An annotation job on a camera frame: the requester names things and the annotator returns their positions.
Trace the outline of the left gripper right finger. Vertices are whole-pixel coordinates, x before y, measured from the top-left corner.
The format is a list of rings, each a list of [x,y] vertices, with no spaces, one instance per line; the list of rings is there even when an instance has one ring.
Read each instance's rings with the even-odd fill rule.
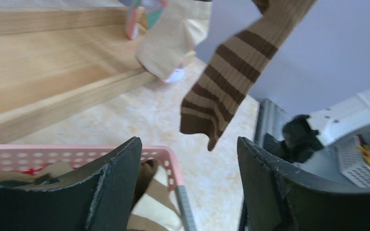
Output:
[[[254,231],[370,231],[370,189],[316,176],[238,138]]]

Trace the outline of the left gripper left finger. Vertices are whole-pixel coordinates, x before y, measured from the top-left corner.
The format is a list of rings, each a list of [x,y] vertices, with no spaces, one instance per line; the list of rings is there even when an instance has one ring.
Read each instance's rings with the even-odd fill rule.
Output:
[[[0,231],[124,231],[142,142],[133,137],[41,184],[0,184]]]

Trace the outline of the tan brown striped sock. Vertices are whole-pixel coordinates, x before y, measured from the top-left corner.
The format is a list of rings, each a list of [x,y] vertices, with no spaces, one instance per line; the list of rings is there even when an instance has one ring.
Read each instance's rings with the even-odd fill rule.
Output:
[[[220,44],[181,104],[182,134],[204,134],[213,150],[260,74],[314,0],[257,0],[262,16]]]

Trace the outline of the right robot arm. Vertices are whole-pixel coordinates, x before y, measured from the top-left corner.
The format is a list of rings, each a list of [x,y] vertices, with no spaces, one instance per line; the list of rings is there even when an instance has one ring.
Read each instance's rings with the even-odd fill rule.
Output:
[[[370,89],[296,116],[266,99],[260,103],[255,141],[315,175],[370,189]]]

